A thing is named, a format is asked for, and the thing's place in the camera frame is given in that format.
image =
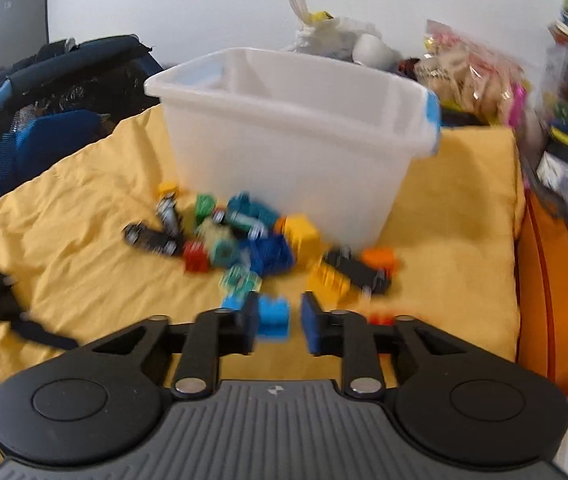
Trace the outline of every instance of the lego brick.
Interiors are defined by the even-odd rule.
[[[199,194],[195,200],[195,222],[201,224],[207,216],[213,213],[217,199],[210,194]]]
[[[185,263],[185,272],[208,272],[210,262],[204,244],[198,240],[189,240],[184,245],[182,255]]]
[[[221,308],[240,310],[243,299],[228,295],[222,301]],[[259,311],[259,326],[257,336],[269,339],[282,339],[288,337],[290,322],[290,306],[284,298],[275,300],[264,294],[257,300]]]
[[[184,247],[182,238],[173,238],[161,231],[155,231],[143,222],[127,225],[123,234],[128,245],[150,253],[180,256]]]
[[[262,278],[286,272],[295,264],[293,253],[283,235],[246,240],[240,244],[240,250],[244,248],[248,250],[252,272]]]
[[[381,312],[372,312],[366,316],[368,324],[371,325],[392,325],[394,322],[393,314],[384,314]]]
[[[248,238],[251,240],[266,237],[269,234],[269,230],[264,225],[264,222],[237,211],[225,211],[224,209],[216,208],[212,213],[212,218],[218,224],[223,223],[234,230],[248,234]]]
[[[391,286],[382,269],[372,269],[355,258],[348,248],[332,248],[323,256],[324,263],[346,276],[350,283],[368,294],[384,294]]]
[[[177,182],[162,182],[159,186],[157,186],[157,196],[158,198],[163,198],[165,195],[173,196],[179,195],[179,186],[177,186]]]
[[[161,197],[155,208],[157,218],[160,219],[162,230],[173,238],[184,238],[182,218],[175,203],[175,195],[168,193]]]
[[[205,218],[195,234],[204,244],[213,266],[229,269],[239,262],[237,241],[229,227],[216,224],[212,218]]]
[[[273,232],[276,235],[282,235],[284,234],[284,222],[286,222],[286,217],[280,217],[277,219],[277,221],[275,222],[275,225],[273,226]]]
[[[243,300],[249,292],[259,292],[261,278],[247,267],[236,264],[224,273],[219,286],[226,294]]]
[[[386,278],[391,278],[397,270],[397,258],[390,247],[371,247],[365,249],[360,257],[363,264],[372,269],[384,269]]]
[[[272,210],[262,202],[251,200],[248,193],[242,192],[230,199],[226,205],[228,211],[237,211],[238,213],[250,216],[260,220],[267,229],[271,230],[275,227],[275,223],[279,219],[279,213]]]
[[[320,233],[305,215],[287,216],[283,233],[299,265],[307,266],[320,257]]]
[[[321,260],[311,269],[306,288],[326,307],[344,305],[358,296],[346,276]]]

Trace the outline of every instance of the logo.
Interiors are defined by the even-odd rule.
[[[284,388],[282,386],[279,386],[279,384],[277,386],[271,386],[269,388],[269,394],[274,395],[274,396],[278,396],[283,391],[284,391]]]

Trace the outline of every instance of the white plastic bin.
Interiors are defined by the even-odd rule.
[[[323,57],[231,48],[150,77],[180,185],[240,191],[322,238],[375,243],[411,158],[436,151],[439,104],[417,83]]]

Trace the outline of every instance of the round black disc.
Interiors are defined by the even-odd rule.
[[[139,444],[161,416],[160,390],[118,357],[99,367],[53,360],[2,383],[0,448],[32,463],[80,466]]]
[[[397,419],[418,444],[462,465],[500,468],[557,449],[568,403],[553,384],[509,362],[455,357],[399,388]]]

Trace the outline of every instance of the yellow lego brick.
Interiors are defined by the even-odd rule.
[[[159,195],[159,198],[170,193],[175,193],[175,196],[179,195],[179,186],[177,186],[177,182],[163,182],[157,186],[157,194]]]
[[[344,305],[357,297],[350,280],[321,260],[311,269],[306,287],[327,308]]]
[[[550,128],[550,134],[559,142],[562,142],[563,144],[566,144],[566,146],[568,146],[568,134],[565,134],[554,126]]]
[[[284,222],[284,238],[301,266],[307,265],[321,254],[320,232],[306,217],[298,214],[287,216]]]

